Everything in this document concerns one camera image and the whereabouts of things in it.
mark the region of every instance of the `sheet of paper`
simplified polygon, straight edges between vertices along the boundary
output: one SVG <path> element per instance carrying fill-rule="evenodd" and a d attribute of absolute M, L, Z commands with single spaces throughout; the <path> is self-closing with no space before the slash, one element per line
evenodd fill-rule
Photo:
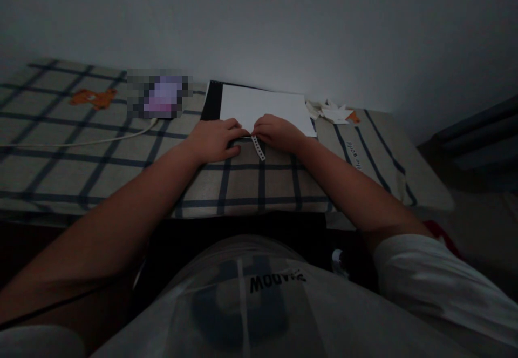
<path fill-rule="evenodd" d="M 303 95 L 223 86 L 220 119 L 236 118 L 245 130 L 252 132 L 255 122 L 267 113 L 293 123 L 308 137 L 317 136 Z"/>

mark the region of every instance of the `white cable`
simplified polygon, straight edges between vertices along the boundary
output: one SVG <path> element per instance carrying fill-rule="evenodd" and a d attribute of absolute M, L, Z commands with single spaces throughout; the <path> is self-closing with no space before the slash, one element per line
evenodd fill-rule
<path fill-rule="evenodd" d="M 77 144 L 60 144 L 60 145 L 59 144 L 55 144 L 55 145 L 48 145 L 48 144 L 16 145 L 16 144 L 14 144 L 14 145 L 0 145 L 0 147 L 72 147 L 72 146 L 96 145 L 99 143 L 112 142 L 112 141 L 116 141 L 116 140 L 133 138 L 133 137 L 139 136 L 139 135 L 144 134 L 144 133 L 148 132 L 149 130 L 151 130 L 157 122 L 158 122 L 158 119 L 153 118 L 153 119 L 151 119 L 151 124 L 145 130 L 139 131 L 135 134 L 131 134 L 128 136 L 123 136 L 123 137 L 119 137 L 119 138 L 102 139 L 102 140 L 94 141 L 94 142 L 82 142 L 82 143 L 77 143 Z"/>

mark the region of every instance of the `plaid tablecloth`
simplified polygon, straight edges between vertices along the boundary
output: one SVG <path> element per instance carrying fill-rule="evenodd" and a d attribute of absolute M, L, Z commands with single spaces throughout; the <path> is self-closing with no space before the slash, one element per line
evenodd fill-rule
<path fill-rule="evenodd" d="M 118 94 L 107 110 L 69 104 L 81 89 L 108 88 Z M 135 138 L 68 148 L 0 149 L 0 210 L 84 214 L 189 135 L 200 119 L 206 85 L 193 88 L 179 119 L 160 120 Z M 1 144 L 79 143 L 135 133 L 149 124 L 127 117 L 125 71 L 39 59 L 0 90 Z M 357 113 L 357 127 L 318 119 L 320 142 L 405 205 L 451 210 L 449 192 L 392 117 Z M 267 159 L 260 161 L 249 139 L 234 143 L 241 145 L 241 154 L 200 169 L 172 217 L 335 210 L 294 156 L 262 145 Z"/>

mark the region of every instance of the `orange cartoon print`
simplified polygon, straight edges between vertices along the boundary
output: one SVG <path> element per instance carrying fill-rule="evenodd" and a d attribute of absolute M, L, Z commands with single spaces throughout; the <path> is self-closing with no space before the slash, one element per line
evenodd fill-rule
<path fill-rule="evenodd" d="M 89 90 L 80 90 L 72 96 L 71 105 L 91 103 L 94 110 L 106 109 L 110 106 L 117 90 L 109 89 L 106 92 L 95 93 Z"/>
<path fill-rule="evenodd" d="M 353 123 L 360 123 L 360 119 L 358 118 L 358 115 L 356 115 L 356 111 L 353 111 L 346 120 L 351 120 Z"/>

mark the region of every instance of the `gray wall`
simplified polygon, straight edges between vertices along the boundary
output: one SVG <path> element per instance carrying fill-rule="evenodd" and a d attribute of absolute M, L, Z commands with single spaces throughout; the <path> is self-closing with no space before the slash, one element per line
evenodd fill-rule
<path fill-rule="evenodd" d="M 415 143 L 518 92 L 518 0 L 0 0 L 0 78 L 36 56 L 181 67 L 387 111 Z"/>

